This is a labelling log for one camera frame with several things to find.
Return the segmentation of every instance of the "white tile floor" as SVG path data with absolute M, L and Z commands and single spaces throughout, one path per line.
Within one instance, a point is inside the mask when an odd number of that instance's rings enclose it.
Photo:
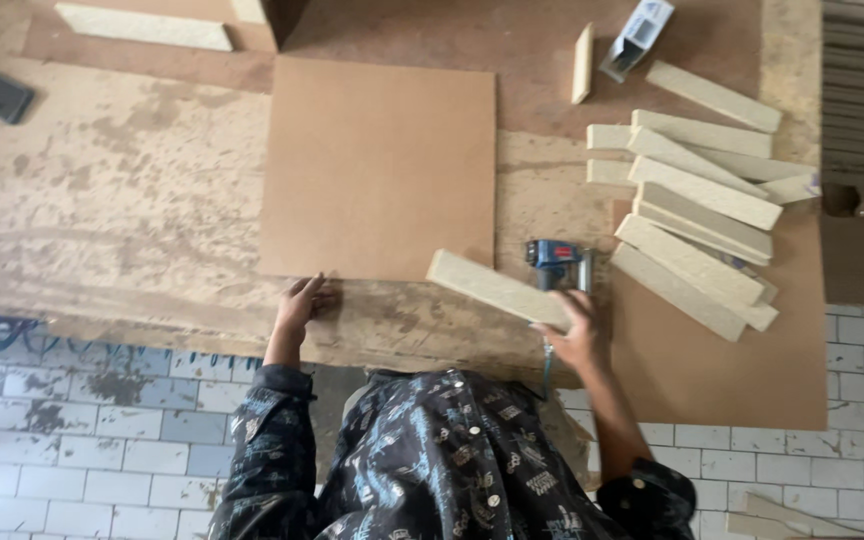
M 642 423 L 655 457 L 695 482 L 702 540 L 740 540 L 725 512 L 748 491 L 864 529 L 864 308 L 828 313 L 829 431 Z M 227 357 L 82 349 L 0 352 L 0 540 L 198 538 L 228 471 L 227 415 L 252 372 Z M 96 390 L 108 373 L 140 399 Z M 560 392 L 591 429 L 585 397 Z
M 725 531 L 725 512 L 744 510 L 747 492 L 864 531 L 864 307 L 826 312 L 828 431 L 642 423 L 655 458 L 696 485 L 697 539 L 751 539 Z M 558 394 L 594 433 L 583 392 Z M 597 466 L 598 448 L 590 454 Z

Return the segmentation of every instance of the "shirt sleeve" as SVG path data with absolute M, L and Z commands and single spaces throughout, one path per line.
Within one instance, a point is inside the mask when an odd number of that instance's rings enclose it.
M 235 442 L 222 502 L 209 540 L 242 537 L 302 539 L 316 510 L 315 437 L 308 404 L 312 377 L 280 365 L 262 366 L 235 409 Z
M 608 517 L 636 540 L 693 538 L 695 487 L 665 465 L 637 459 L 628 475 L 603 485 L 596 495 Z

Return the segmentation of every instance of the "person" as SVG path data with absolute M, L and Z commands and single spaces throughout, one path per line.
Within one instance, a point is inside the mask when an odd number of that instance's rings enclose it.
M 371 376 L 316 497 L 315 397 L 299 349 L 306 323 L 335 303 L 324 284 L 318 274 L 282 295 L 264 363 L 231 419 L 235 455 L 209 540 L 692 538 L 695 489 L 653 459 L 613 373 L 600 313 L 574 290 L 554 293 L 568 333 L 532 326 L 581 378 L 595 411 L 599 506 L 546 439 L 524 386 L 455 369 Z

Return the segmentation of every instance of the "workbench surface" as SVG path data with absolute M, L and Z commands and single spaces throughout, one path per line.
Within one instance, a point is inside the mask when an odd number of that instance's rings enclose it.
M 287 283 L 255 270 L 271 97 L 18 57 L 28 24 L 28 6 L 0 0 L 0 71 L 42 96 L 23 126 L 0 124 L 0 313 L 48 320 L 61 336 L 261 356 Z M 785 113 L 774 157 L 813 166 L 820 29 L 817 0 L 762 0 L 759 99 Z M 611 202 L 632 196 L 586 184 L 592 154 L 583 139 L 499 129 L 497 155 L 496 267 L 522 281 L 531 279 L 524 240 L 600 245 L 611 234 Z M 814 246 L 795 254 L 804 260 L 790 279 L 815 316 L 802 339 L 821 343 L 816 209 L 787 214 Z M 312 325 L 307 362 L 541 377 L 541 341 L 511 315 L 431 283 L 341 288 L 341 312 Z M 576 383 L 565 369 L 553 378 Z M 636 408 L 642 421 L 763 424 L 730 423 L 727 407 Z M 784 427 L 818 427 L 806 424 Z

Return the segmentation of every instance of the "patterned shirt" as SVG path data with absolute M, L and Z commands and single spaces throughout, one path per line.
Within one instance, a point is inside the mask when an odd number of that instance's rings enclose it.
M 658 463 L 594 504 L 522 387 L 474 372 L 368 387 L 346 415 L 318 497 L 311 377 L 264 366 L 236 410 L 235 456 L 209 540 L 691 539 L 692 483 Z

